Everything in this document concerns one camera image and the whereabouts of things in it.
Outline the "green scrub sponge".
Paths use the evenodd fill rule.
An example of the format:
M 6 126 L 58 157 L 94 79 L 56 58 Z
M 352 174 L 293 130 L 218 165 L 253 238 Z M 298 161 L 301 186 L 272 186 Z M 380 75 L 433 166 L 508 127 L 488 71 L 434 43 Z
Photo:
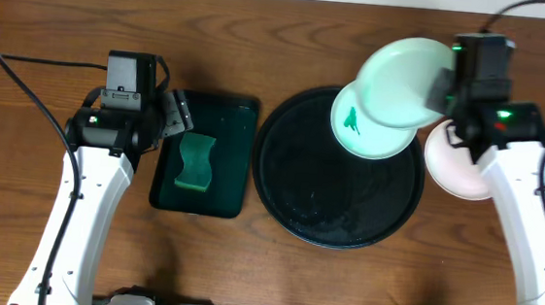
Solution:
M 212 182 L 210 154 L 216 139 L 193 132 L 186 133 L 180 143 L 183 170 L 175 177 L 175 186 L 206 192 Z

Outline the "white plate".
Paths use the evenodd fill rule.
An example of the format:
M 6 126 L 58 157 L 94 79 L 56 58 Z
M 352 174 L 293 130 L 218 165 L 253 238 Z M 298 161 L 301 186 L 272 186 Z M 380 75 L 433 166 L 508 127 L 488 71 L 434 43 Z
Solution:
M 425 163 L 431 178 L 444 190 L 463 200 L 485 200 L 491 197 L 488 187 L 480 176 L 480 170 L 472 163 L 465 148 L 453 148 L 461 142 L 456 136 L 450 119 L 437 124 L 428 134 L 425 145 Z

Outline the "mint green plate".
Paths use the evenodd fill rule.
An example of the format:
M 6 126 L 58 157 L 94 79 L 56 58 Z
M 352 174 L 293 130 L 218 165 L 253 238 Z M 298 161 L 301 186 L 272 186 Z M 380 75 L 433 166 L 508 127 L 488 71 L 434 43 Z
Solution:
M 359 107 L 372 121 L 395 129 L 421 128 L 442 115 L 427 104 L 442 69 L 454 68 L 454 53 L 428 38 L 405 38 L 371 54 L 354 81 Z
M 414 129 L 394 129 L 368 118 L 357 104 L 354 83 L 343 87 L 330 109 L 330 124 L 337 142 L 349 153 L 365 159 L 393 157 L 410 145 Z

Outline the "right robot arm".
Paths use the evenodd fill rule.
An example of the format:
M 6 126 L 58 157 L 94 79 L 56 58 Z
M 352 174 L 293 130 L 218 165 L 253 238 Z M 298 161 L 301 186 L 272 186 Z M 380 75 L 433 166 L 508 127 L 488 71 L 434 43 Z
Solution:
M 493 198 L 508 245 L 517 305 L 545 305 L 545 122 L 537 105 L 503 93 L 479 99 L 440 69 L 426 106 L 451 119 Z

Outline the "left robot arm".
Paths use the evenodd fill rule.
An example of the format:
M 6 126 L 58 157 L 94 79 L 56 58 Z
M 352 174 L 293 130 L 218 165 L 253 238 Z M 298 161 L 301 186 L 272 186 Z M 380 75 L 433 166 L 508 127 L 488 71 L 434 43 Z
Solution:
M 31 264 L 8 305 L 93 305 L 94 282 L 116 208 L 141 154 L 192 129 L 181 90 L 138 109 L 141 93 L 104 88 L 112 104 L 83 106 L 66 126 L 59 192 Z

